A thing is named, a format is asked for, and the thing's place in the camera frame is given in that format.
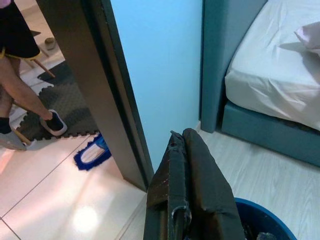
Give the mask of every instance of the upholstered headboard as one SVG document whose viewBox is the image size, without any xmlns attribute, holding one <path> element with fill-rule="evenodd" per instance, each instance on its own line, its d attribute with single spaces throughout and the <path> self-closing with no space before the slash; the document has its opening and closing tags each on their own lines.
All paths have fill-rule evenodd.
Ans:
<svg viewBox="0 0 320 240">
<path fill-rule="evenodd" d="M 212 133 L 222 117 L 225 74 L 248 28 L 267 0 L 204 0 L 201 129 Z"/>
</svg>

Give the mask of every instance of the light blue wall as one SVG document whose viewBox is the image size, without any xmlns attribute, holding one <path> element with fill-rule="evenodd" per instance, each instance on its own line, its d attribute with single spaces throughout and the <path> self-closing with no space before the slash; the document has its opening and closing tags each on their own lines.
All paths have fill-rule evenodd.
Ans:
<svg viewBox="0 0 320 240">
<path fill-rule="evenodd" d="M 111 0 L 156 171 L 170 137 L 199 119 L 201 0 Z"/>
</svg>

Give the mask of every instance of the wooden floor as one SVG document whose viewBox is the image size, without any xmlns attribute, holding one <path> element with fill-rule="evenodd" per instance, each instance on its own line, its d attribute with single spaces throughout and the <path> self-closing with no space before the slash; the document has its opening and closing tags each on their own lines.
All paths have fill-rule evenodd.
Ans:
<svg viewBox="0 0 320 240">
<path fill-rule="evenodd" d="M 218 132 L 200 135 L 235 197 L 269 209 L 298 240 L 320 240 L 319 167 Z M 142 240 L 145 214 L 143 199 L 117 239 Z"/>
</svg>

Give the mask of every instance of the blue mop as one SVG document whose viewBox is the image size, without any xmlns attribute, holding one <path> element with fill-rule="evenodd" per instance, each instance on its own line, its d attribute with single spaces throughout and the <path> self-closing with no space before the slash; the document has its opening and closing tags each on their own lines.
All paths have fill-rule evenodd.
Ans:
<svg viewBox="0 0 320 240">
<path fill-rule="evenodd" d="M 110 157 L 111 152 L 100 133 L 93 141 L 88 142 L 87 146 L 80 150 L 73 159 L 79 170 L 89 171 Z"/>
</svg>

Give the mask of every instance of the person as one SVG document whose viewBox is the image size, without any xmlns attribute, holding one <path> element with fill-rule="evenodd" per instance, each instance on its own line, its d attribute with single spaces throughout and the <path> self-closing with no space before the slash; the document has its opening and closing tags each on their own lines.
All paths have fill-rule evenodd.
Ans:
<svg viewBox="0 0 320 240">
<path fill-rule="evenodd" d="M 40 50 L 13 0 L 0 0 L 0 145 L 26 150 L 11 130 L 9 115 L 13 102 L 39 115 L 41 125 L 53 136 L 67 131 L 58 113 L 47 109 L 36 93 L 20 79 L 21 59 L 34 59 Z"/>
</svg>

